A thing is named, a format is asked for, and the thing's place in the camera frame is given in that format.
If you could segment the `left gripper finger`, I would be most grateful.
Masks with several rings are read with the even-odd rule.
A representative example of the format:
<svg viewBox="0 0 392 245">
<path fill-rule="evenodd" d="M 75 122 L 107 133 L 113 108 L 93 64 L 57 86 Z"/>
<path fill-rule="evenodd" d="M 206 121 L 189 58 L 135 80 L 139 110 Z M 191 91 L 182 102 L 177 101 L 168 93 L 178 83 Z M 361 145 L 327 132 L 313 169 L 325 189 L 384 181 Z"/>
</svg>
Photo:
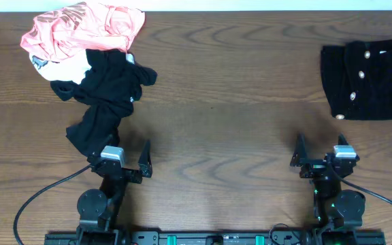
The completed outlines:
<svg viewBox="0 0 392 245">
<path fill-rule="evenodd" d="M 117 147 L 120 143 L 120 137 L 117 134 L 109 134 L 97 147 L 97 156 L 99 157 L 106 146 Z"/>
<path fill-rule="evenodd" d="M 153 174 L 152 160 L 150 157 L 150 147 L 151 147 L 151 143 L 150 140 L 148 140 L 144 145 L 143 151 L 138 161 L 141 175 L 145 178 L 151 178 Z"/>
</svg>

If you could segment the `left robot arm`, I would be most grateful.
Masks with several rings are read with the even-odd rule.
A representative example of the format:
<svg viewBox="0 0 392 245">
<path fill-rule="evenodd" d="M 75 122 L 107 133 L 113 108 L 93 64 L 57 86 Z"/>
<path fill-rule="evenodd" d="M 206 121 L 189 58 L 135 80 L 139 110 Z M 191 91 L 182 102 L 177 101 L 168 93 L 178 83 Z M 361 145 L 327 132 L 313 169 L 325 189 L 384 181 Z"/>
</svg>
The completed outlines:
<svg viewBox="0 0 392 245">
<path fill-rule="evenodd" d="M 78 199 L 80 222 L 76 245 L 127 245 L 131 236 L 116 224 L 120 206 L 129 183 L 140 184 L 152 176 L 150 141 L 144 144 L 138 169 L 125 167 L 125 152 L 114 145 L 114 136 L 107 136 L 101 148 L 92 152 L 87 161 L 91 171 L 102 177 L 98 189 L 85 191 Z"/>
</svg>

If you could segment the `black t-shirt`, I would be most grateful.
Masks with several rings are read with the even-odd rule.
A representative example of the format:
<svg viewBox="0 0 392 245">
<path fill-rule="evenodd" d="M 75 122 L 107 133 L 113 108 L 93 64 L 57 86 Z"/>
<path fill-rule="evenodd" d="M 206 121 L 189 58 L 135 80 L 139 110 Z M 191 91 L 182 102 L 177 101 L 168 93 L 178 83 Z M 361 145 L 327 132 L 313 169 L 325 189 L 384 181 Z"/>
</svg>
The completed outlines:
<svg viewBox="0 0 392 245">
<path fill-rule="evenodd" d="M 132 115 L 142 86 L 155 84 L 157 72 L 129 62 L 117 49 L 87 50 L 86 57 L 91 69 L 80 84 L 55 80 L 50 87 L 62 101 L 89 106 L 78 124 L 66 128 L 67 139 L 88 157 L 109 134 L 118 135 L 121 119 Z"/>
</svg>

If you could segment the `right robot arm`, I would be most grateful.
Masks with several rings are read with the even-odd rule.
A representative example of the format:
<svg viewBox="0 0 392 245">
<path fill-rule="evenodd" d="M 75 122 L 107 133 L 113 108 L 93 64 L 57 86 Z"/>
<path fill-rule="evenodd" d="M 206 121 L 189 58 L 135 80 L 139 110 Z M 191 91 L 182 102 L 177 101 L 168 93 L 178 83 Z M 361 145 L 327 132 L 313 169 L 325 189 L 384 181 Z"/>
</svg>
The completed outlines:
<svg viewBox="0 0 392 245">
<path fill-rule="evenodd" d="M 343 190 L 341 182 L 353 173 L 359 156 L 343 135 L 323 159 L 308 156 L 303 134 L 296 139 L 291 167 L 314 186 L 314 216 L 318 224 L 301 233 L 301 244 L 347 244 L 354 242 L 353 229 L 363 224 L 365 197 L 358 191 Z"/>
</svg>

